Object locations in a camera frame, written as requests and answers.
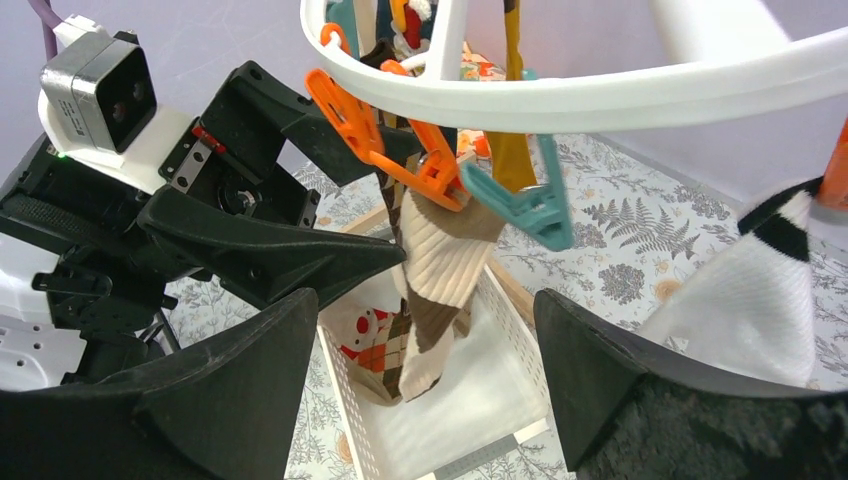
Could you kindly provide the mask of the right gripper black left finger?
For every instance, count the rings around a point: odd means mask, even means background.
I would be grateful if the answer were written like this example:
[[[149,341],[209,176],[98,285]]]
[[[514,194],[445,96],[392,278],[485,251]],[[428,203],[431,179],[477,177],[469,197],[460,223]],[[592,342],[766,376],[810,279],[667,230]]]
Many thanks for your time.
[[[96,384],[1,396],[5,479],[280,479],[316,333],[302,288]]]

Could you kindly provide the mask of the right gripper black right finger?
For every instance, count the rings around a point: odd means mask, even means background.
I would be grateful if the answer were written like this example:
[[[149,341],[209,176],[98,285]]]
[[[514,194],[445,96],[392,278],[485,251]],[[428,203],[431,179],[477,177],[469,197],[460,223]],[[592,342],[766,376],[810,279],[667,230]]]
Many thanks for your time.
[[[544,289],[534,318],[580,479],[843,479],[847,395],[690,359]]]

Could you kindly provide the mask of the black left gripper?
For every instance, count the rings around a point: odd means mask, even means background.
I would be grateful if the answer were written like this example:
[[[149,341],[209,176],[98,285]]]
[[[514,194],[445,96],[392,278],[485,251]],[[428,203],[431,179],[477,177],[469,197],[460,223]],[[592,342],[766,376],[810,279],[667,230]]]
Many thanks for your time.
[[[40,136],[1,188],[1,313],[40,328],[135,332],[176,301],[169,283],[218,278],[264,309],[300,288],[326,307],[404,250],[314,230],[319,194],[278,163],[291,143],[337,186],[377,171],[314,102],[258,63],[233,70],[191,123],[152,194]]]

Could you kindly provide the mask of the white sock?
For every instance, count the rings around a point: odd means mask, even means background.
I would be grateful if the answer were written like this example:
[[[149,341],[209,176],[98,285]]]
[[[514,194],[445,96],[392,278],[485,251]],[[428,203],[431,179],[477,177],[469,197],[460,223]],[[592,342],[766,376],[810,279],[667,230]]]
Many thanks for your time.
[[[808,223],[820,178],[782,188],[737,222],[738,240],[697,269],[639,329],[683,339],[702,363],[803,387],[816,361]]]

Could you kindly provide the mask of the beige brown ribbed sock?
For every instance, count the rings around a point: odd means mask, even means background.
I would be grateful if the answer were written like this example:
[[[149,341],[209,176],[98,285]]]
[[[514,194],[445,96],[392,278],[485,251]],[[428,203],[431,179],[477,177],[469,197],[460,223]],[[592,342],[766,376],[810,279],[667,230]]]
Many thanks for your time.
[[[409,402],[441,378],[454,343],[453,323],[466,307],[505,222],[477,199],[459,212],[404,193],[399,216],[406,260],[394,272],[411,318],[399,380]]]

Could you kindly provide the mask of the navy blue patterned sock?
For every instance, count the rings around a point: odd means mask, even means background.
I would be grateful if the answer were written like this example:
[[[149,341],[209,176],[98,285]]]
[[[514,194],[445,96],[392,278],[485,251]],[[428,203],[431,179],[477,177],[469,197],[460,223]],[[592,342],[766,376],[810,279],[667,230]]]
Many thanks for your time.
[[[337,24],[354,58],[377,66],[425,52],[437,13],[437,1],[328,1],[325,20]]]

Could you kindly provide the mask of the white round clip hanger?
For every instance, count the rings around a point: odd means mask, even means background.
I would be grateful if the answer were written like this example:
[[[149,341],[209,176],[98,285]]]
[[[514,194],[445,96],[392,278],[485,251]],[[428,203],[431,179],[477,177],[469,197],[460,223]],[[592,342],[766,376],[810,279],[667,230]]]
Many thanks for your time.
[[[458,77],[468,5],[438,7],[417,77],[385,73],[324,41],[325,3],[300,5],[302,30],[326,72],[354,97],[444,126],[519,133],[683,127],[797,107],[847,91],[847,31],[790,40],[760,1],[655,1],[669,66],[535,81]]]

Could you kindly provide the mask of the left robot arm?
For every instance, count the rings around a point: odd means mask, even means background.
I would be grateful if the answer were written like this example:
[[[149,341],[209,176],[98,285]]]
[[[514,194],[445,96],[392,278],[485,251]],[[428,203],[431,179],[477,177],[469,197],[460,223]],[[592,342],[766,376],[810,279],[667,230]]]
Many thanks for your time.
[[[312,101],[247,62],[197,117],[160,106],[123,153],[42,134],[1,188],[1,386],[94,382],[143,362],[176,306],[168,284],[263,309],[310,288],[327,306],[404,260],[385,240],[319,230],[318,192],[286,143],[341,184],[363,175]]]

